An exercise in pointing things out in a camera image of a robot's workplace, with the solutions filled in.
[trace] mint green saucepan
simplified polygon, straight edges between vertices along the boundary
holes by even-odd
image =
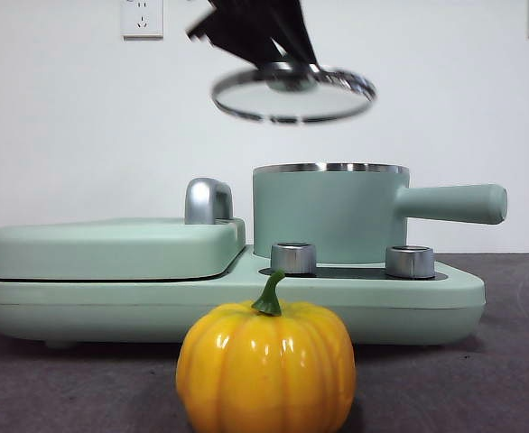
[[[499,224],[499,185],[409,188],[405,167],[311,163],[260,167],[253,174],[255,254],[278,242],[315,244],[319,263],[381,263],[405,245],[407,217]]]

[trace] metal handle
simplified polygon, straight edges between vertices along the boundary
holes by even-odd
[[[217,219],[232,219],[232,192],[219,180],[196,178],[186,188],[185,224],[216,224]]]

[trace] gray table surface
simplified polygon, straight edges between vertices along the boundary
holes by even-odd
[[[357,394],[342,432],[529,433],[529,254],[438,258],[486,282],[478,331],[446,346],[356,346]],[[179,349],[53,351],[0,336],[0,433],[190,433],[174,389]]]

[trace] green stem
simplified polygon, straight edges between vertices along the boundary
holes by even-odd
[[[283,312],[281,311],[279,299],[276,297],[276,285],[283,278],[283,271],[276,271],[268,277],[261,297],[251,307],[268,316],[281,316]]]

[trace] saucepan handle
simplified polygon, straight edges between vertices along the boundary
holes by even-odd
[[[507,215],[507,192],[499,185],[403,188],[395,202],[403,217],[499,224]]]

